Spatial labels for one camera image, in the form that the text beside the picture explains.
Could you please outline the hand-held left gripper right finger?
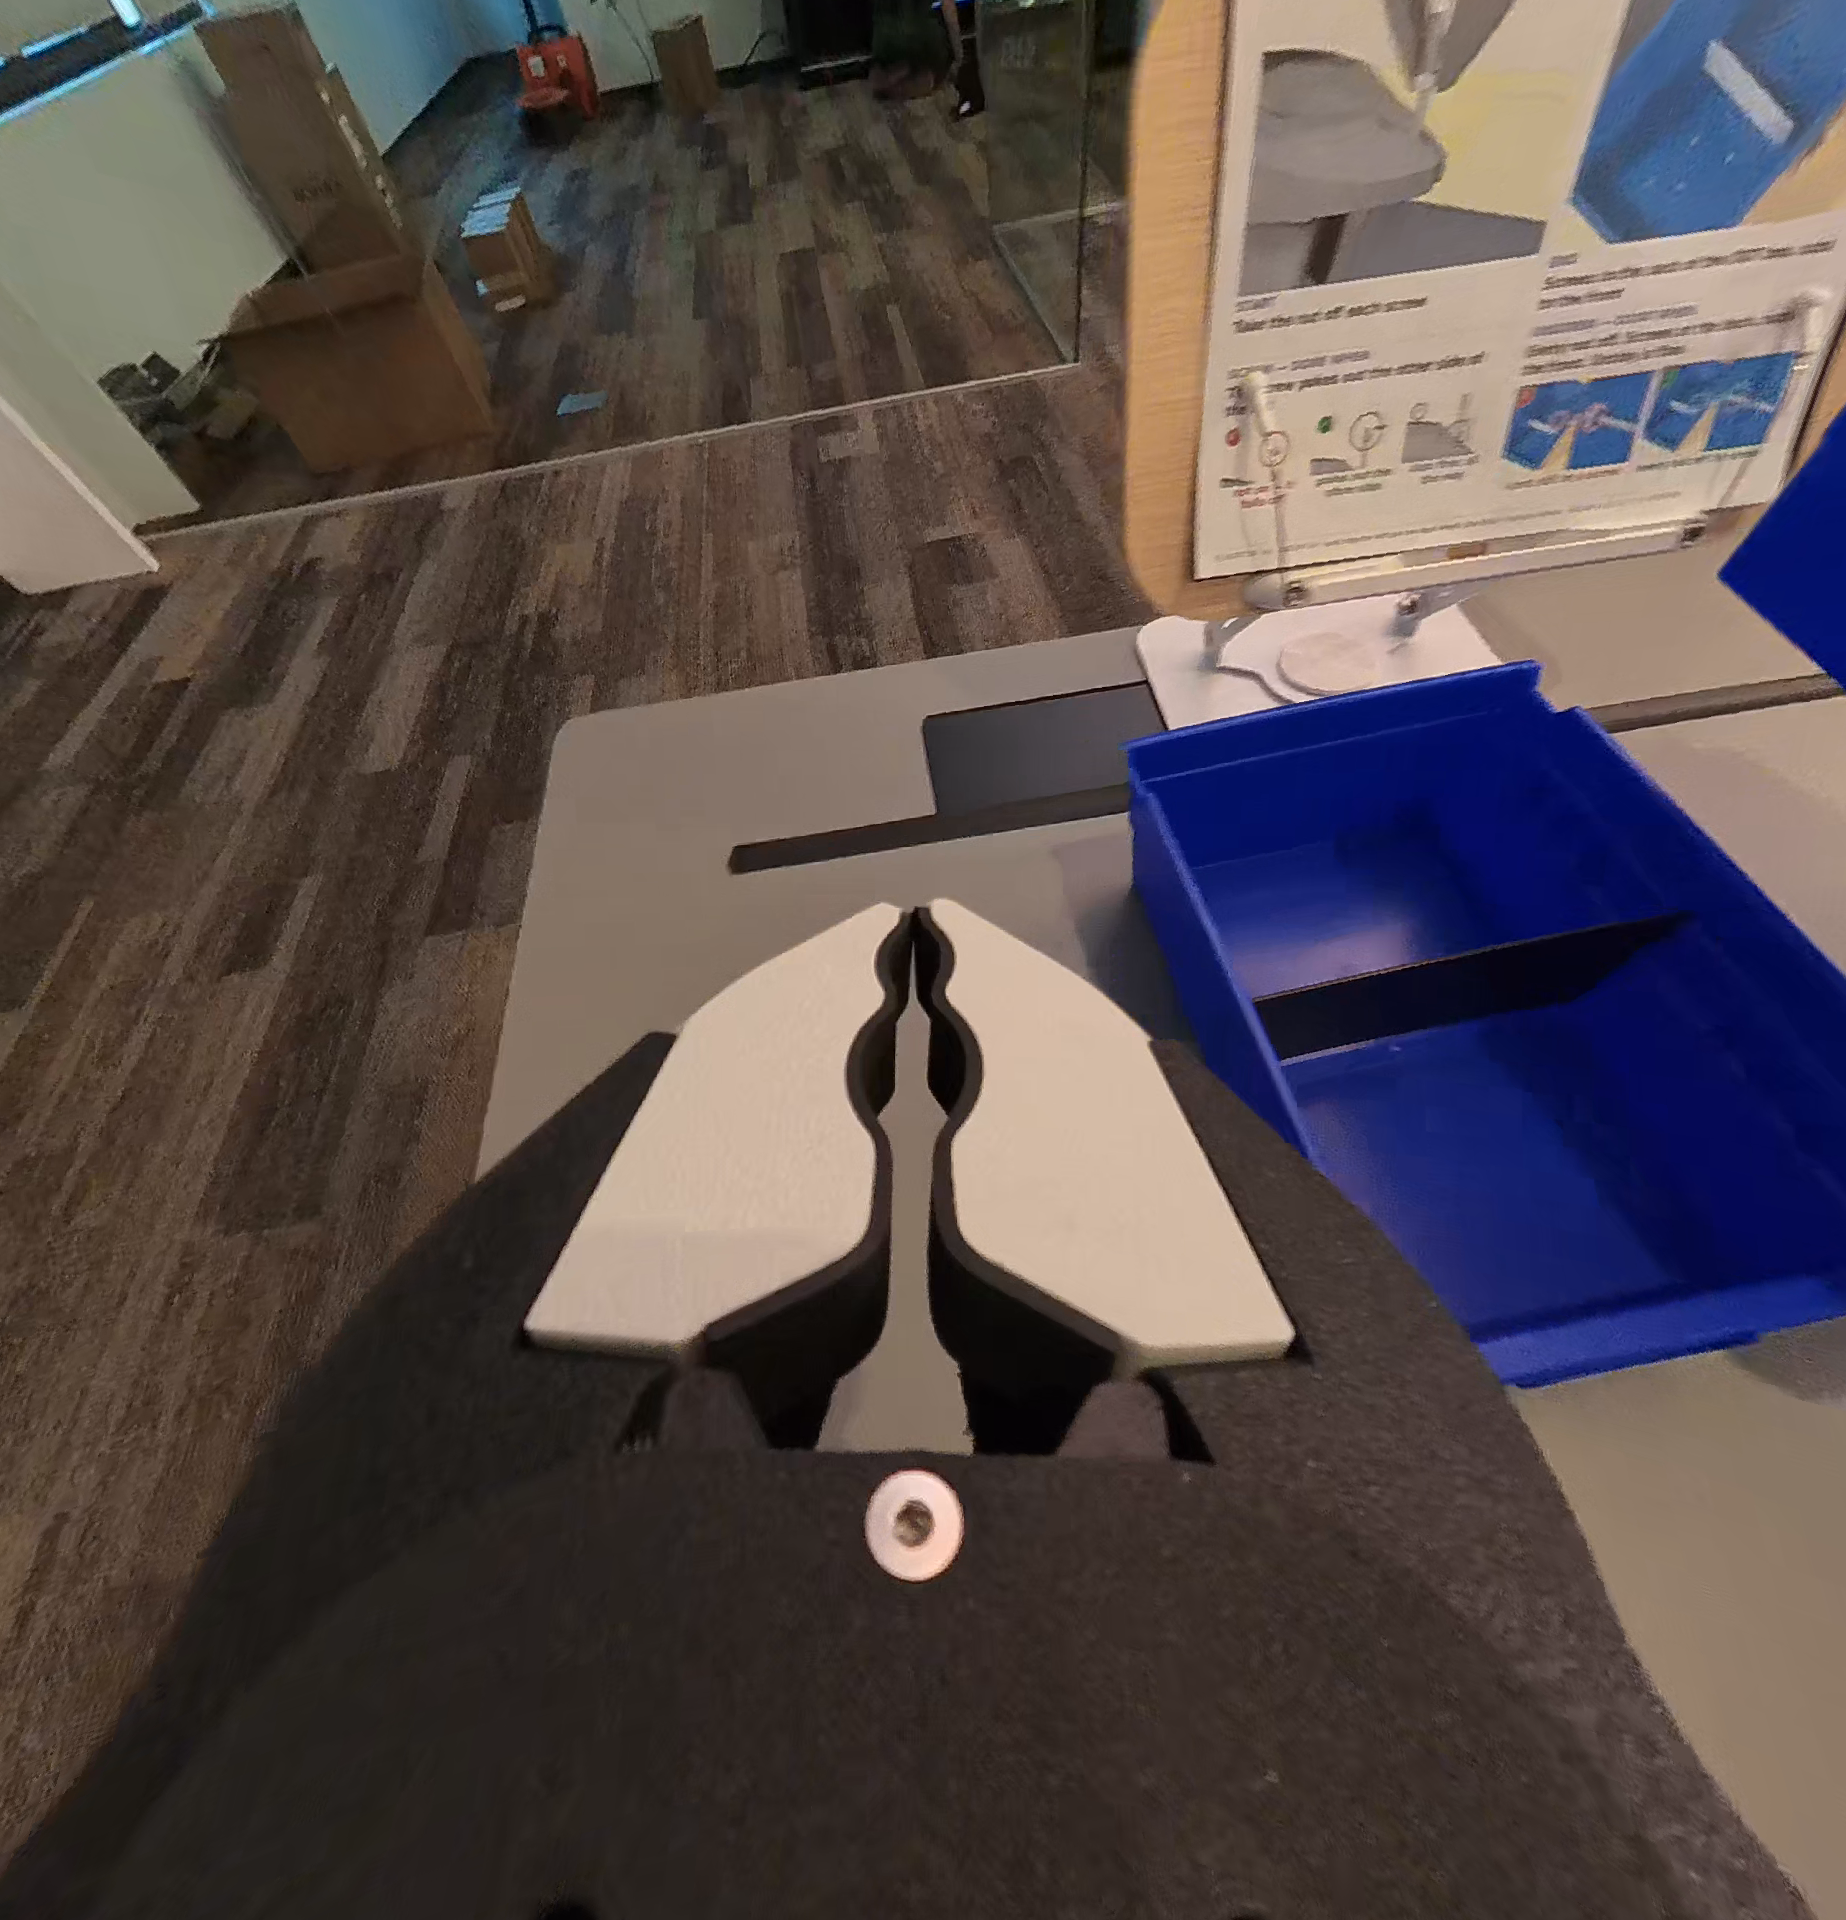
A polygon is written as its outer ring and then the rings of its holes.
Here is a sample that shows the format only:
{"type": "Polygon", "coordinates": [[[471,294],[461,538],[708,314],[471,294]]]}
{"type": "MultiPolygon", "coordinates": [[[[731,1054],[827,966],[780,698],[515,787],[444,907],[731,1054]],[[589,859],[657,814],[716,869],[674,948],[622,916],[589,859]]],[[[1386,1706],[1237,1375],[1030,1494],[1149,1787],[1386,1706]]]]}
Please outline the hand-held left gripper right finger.
{"type": "Polygon", "coordinates": [[[1283,1363],[1298,1324],[1154,1036],[959,902],[919,913],[930,1320],[974,1453],[1057,1453],[1096,1389],[1283,1363]]]}

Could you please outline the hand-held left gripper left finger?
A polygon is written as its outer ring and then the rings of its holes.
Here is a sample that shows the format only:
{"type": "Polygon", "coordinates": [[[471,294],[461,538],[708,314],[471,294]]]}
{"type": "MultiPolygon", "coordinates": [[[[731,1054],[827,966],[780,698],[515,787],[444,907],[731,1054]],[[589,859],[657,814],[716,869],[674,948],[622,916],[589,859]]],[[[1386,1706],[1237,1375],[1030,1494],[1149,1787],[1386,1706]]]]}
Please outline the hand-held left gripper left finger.
{"type": "Polygon", "coordinates": [[[888,1320],[882,1110],[912,934],[912,907],[859,907],[669,1036],[524,1314],[528,1345],[731,1375],[777,1450],[817,1446],[888,1320]]]}

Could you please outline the blue plastic bin with divider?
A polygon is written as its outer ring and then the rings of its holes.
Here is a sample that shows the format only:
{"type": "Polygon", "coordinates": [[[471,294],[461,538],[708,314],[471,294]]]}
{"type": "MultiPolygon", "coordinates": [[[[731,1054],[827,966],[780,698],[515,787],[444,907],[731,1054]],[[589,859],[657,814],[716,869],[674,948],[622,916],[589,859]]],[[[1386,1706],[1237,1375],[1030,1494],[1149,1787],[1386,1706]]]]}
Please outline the blue plastic bin with divider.
{"type": "Polygon", "coordinates": [[[1846,976],[1531,664],[1129,747],[1206,1070],[1539,1389],[1846,1319],[1846,976]],[[1590,997],[1279,1061],[1260,997],[1692,913],[1590,997]]]}

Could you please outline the plain blue plastic bin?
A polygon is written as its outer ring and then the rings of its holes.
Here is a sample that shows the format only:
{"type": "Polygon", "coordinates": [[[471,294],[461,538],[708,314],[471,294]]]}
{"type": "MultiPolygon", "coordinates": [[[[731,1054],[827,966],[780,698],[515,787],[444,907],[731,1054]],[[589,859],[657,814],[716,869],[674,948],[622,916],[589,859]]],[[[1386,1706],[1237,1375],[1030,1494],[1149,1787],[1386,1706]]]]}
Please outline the plain blue plastic bin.
{"type": "Polygon", "coordinates": [[[1846,688],[1846,407],[1718,578],[1846,688]]]}

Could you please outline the black bin divider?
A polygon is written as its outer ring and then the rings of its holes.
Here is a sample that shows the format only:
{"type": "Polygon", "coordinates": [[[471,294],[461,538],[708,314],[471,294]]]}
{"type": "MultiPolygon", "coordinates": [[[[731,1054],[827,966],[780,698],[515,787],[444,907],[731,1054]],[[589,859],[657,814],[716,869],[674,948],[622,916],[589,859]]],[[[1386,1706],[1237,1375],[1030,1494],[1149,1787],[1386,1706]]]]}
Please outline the black bin divider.
{"type": "Polygon", "coordinates": [[[1253,1009],[1274,1054],[1298,1061],[1567,1009],[1687,927],[1692,913],[1605,922],[1260,997],[1253,1009]]]}

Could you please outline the dark desk pad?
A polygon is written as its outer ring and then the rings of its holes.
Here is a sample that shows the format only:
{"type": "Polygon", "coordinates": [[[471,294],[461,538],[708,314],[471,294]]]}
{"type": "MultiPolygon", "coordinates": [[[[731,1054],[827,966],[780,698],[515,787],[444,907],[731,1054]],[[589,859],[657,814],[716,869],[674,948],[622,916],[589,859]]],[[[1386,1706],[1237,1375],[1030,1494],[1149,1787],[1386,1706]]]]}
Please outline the dark desk pad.
{"type": "Polygon", "coordinates": [[[1156,729],[1149,681],[942,710],[921,722],[930,814],[741,842],[728,872],[770,874],[1120,819],[1130,796],[1129,747],[1156,729]]]}

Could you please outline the papers on wooden table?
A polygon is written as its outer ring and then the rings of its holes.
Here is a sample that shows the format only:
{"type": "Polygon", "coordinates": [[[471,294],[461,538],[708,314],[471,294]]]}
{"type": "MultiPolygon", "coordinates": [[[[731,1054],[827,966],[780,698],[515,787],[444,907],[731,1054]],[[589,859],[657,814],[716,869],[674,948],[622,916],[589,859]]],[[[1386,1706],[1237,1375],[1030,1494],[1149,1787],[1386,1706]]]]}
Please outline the papers on wooden table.
{"type": "Polygon", "coordinates": [[[1129,218],[1156,612],[1704,546],[1846,399],[1846,6],[1156,6],[1129,218]]]}

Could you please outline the small cardboard box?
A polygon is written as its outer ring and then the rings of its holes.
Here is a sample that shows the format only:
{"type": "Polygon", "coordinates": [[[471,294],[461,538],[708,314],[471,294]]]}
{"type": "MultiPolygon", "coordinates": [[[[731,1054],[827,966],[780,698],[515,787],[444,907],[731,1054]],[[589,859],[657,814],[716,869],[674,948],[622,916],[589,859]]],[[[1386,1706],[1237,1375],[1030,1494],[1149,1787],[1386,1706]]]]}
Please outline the small cardboard box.
{"type": "Polygon", "coordinates": [[[492,187],[465,206],[458,249],[483,311],[515,314],[557,296],[557,266],[519,183],[492,187]]]}

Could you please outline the red floor machine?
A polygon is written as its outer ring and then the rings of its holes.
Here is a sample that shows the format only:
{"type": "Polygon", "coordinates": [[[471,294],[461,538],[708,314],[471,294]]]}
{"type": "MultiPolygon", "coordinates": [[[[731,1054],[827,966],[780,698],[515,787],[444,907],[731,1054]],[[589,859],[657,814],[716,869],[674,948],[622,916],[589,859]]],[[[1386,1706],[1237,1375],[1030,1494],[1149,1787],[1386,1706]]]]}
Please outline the red floor machine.
{"type": "Polygon", "coordinates": [[[597,117],[597,82],[589,48],[569,27],[551,27],[514,48],[519,65],[519,113],[524,117],[597,117]]]}

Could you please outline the brown paper bag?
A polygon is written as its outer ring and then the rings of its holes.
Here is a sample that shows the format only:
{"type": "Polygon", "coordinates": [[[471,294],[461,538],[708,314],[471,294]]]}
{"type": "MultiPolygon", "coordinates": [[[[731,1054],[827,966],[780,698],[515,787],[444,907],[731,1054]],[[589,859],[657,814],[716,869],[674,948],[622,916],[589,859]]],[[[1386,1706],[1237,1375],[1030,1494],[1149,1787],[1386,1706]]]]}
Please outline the brown paper bag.
{"type": "Polygon", "coordinates": [[[717,70],[704,12],[647,27],[666,108],[692,122],[717,108],[717,70]]]}

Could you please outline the flattened tall cardboard box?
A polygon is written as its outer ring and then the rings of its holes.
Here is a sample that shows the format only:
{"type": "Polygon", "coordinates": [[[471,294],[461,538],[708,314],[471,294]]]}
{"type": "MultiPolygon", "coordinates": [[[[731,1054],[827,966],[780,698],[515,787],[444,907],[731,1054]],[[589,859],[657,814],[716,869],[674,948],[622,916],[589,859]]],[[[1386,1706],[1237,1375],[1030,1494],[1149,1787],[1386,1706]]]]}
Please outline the flattened tall cardboard box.
{"type": "Polygon", "coordinates": [[[407,254],[384,152],[295,6],[212,12],[193,36],[222,85],[218,117],[255,197],[304,274],[407,254]]]}

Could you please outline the black storage rack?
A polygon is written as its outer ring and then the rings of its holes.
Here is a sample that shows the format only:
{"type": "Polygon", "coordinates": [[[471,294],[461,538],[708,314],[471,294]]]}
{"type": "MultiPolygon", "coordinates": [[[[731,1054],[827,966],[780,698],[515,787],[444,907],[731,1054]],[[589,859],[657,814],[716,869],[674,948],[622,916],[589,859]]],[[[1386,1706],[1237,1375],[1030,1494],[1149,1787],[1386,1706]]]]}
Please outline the black storage rack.
{"type": "Polygon", "coordinates": [[[784,0],[777,6],[800,85],[869,80],[878,105],[951,90],[955,120],[989,108],[974,6],[784,0]]]}

